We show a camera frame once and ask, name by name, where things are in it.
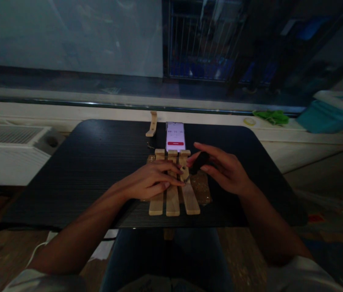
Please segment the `red button on screen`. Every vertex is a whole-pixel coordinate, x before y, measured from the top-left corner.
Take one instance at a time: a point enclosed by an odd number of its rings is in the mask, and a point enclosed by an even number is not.
[[[167,145],[183,145],[183,142],[167,142]]]

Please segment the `metal railing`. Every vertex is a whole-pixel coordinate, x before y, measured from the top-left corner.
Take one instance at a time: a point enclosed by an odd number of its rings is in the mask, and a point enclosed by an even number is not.
[[[174,13],[171,5],[169,76],[179,79],[226,81],[232,75],[243,30],[242,2],[227,2],[217,17]]]

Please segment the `jeans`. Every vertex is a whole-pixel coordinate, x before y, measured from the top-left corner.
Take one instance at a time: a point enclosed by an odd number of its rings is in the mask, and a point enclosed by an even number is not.
[[[205,291],[233,291],[215,228],[180,228],[165,241],[163,229],[120,230],[100,292],[115,292],[145,274],[183,278]]]

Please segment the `white radiator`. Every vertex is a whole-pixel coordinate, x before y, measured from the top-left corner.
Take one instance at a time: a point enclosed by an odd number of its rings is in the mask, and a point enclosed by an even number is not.
[[[27,185],[64,140],[51,127],[0,125],[0,185]]]

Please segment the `hand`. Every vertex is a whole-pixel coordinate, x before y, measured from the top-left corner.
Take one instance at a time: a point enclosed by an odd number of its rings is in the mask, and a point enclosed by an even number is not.
[[[210,165],[204,165],[201,170],[213,177],[224,190],[245,196],[255,188],[255,184],[250,180],[235,155],[226,153],[217,147],[198,142],[195,142],[194,146],[201,151],[206,151],[210,155],[209,160],[213,162],[217,169]],[[200,152],[197,152],[188,158],[188,167],[193,165],[199,154]]]
[[[176,186],[185,185],[184,182],[163,173],[171,170],[176,174],[183,174],[183,171],[179,170],[179,168],[181,168],[180,165],[171,161],[156,160],[116,182],[107,192],[121,193],[126,199],[149,199],[163,193],[170,184]]]

